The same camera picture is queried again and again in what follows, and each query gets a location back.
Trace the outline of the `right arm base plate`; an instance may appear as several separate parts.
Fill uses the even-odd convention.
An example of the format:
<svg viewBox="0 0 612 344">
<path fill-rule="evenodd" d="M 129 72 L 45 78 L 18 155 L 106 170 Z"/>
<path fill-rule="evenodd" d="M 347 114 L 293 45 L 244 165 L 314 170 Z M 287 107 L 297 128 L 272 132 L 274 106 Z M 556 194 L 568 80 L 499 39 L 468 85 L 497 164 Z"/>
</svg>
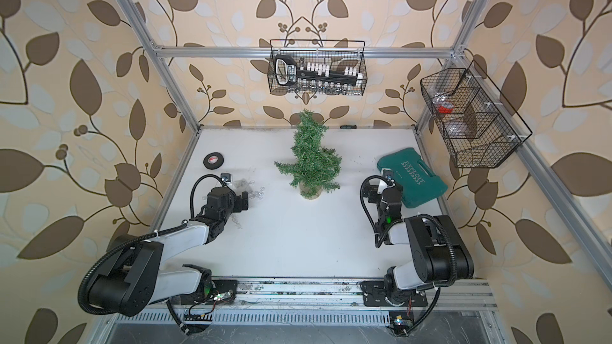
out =
<svg viewBox="0 0 612 344">
<path fill-rule="evenodd" d="M 425 294 L 399 290 L 383 280 L 365 280 L 360 283 L 363 304 L 366 307 L 427 307 Z"/>
</svg>

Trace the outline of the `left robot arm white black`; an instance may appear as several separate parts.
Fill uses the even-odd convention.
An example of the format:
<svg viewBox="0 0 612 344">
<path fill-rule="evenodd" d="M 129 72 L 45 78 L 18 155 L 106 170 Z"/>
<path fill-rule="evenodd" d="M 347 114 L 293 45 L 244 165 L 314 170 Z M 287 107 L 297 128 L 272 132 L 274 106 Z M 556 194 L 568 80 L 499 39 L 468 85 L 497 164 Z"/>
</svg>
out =
<svg viewBox="0 0 612 344">
<path fill-rule="evenodd" d="M 213 179 L 218 186 L 207 194 L 205 205 L 195 208 L 190 192 L 189 218 L 178 226 L 139 237 L 124 235 L 89 269 L 77 291 L 77 303 L 90 315 L 134 316 L 158 302 L 189 296 L 205 302 L 213 295 L 212 272 L 196 264 L 167 270 L 164 264 L 189 249 L 212 243 L 235 213 L 247 211 L 249 194 L 238 192 L 229 174 L 203 175 L 195 184 Z"/>
</svg>

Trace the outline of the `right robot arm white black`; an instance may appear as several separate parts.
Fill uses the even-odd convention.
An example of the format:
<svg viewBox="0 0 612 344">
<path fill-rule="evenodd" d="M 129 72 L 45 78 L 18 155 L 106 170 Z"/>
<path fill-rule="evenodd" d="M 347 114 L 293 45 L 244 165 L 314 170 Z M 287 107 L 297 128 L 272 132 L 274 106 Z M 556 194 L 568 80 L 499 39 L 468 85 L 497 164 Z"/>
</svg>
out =
<svg viewBox="0 0 612 344">
<path fill-rule="evenodd" d="M 374 233 L 375 247 L 406 245 L 410 260 L 387 270 L 379 283 L 363 282 L 374 301 L 404 306 L 422 291 L 471 279 L 473 258 L 448 215 L 402 215 L 403 188 L 395 180 L 371 175 L 360 186 L 360 204 Z"/>
</svg>

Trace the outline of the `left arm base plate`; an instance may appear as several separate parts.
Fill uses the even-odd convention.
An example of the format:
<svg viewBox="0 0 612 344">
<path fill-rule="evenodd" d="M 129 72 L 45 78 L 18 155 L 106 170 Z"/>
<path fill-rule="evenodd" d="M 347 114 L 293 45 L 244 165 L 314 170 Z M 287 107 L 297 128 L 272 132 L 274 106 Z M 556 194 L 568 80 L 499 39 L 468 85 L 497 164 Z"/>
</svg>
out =
<svg viewBox="0 0 612 344">
<path fill-rule="evenodd" d="M 235 279 L 212 280 L 191 294 L 181 295 L 179 300 L 183 305 L 231 301 L 237 295 L 237 286 Z"/>
</svg>

